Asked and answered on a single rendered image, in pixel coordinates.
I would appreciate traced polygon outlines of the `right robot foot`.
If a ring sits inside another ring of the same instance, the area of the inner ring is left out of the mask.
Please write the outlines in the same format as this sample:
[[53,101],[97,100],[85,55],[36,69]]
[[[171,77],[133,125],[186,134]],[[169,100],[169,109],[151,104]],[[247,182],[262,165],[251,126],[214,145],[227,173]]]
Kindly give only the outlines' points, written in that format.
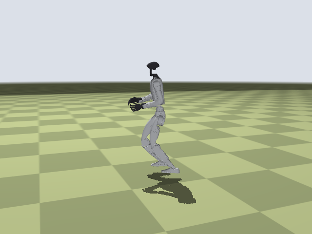
[[151,166],[167,166],[166,164],[164,164],[163,162],[156,162],[156,163],[152,163]]

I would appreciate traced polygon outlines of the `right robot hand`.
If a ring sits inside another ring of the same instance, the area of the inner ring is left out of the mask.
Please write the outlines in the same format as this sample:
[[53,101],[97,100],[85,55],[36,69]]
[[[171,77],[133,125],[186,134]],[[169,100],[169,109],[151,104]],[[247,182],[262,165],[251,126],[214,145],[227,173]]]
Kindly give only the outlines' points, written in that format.
[[133,97],[133,98],[130,98],[130,100],[128,101],[128,105],[129,103],[132,103],[132,102],[139,102],[139,100],[142,100],[142,98],[140,97]]

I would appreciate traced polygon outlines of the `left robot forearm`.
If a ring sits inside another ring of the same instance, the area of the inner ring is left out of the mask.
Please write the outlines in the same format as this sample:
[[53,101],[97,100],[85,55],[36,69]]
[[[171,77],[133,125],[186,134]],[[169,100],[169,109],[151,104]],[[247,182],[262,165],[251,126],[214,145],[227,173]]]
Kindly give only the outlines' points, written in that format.
[[150,108],[150,107],[157,107],[160,104],[161,104],[161,100],[157,99],[157,100],[155,100],[153,102],[148,102],[148,103],[146,103],[146,104],[144,104],[142,106],[143,106],[143,108]]

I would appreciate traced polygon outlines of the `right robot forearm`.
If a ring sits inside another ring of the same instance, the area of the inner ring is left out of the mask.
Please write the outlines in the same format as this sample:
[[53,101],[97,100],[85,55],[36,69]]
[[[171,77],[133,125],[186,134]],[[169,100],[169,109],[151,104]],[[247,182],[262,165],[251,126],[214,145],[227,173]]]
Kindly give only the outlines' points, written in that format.
[[142,100],[139,100],[139,103],[150,101],[150,96],[149,95],[147,95],[145,97],[141,97],[141,98],[142,98]]

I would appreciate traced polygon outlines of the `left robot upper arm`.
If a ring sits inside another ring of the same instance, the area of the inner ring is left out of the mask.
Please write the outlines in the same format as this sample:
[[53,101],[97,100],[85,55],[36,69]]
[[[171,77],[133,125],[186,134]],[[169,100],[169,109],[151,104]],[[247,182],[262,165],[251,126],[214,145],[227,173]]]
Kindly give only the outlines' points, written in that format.
[[156,96],[158,97],[158,99],[161,100],[161,104],[160,105],[162,105],[164,103],[164,100],[163,100],[163,96],[162,96],[160,81],[158,81],[158,80],[154,81],[153,82],[153,87],[155,89]]

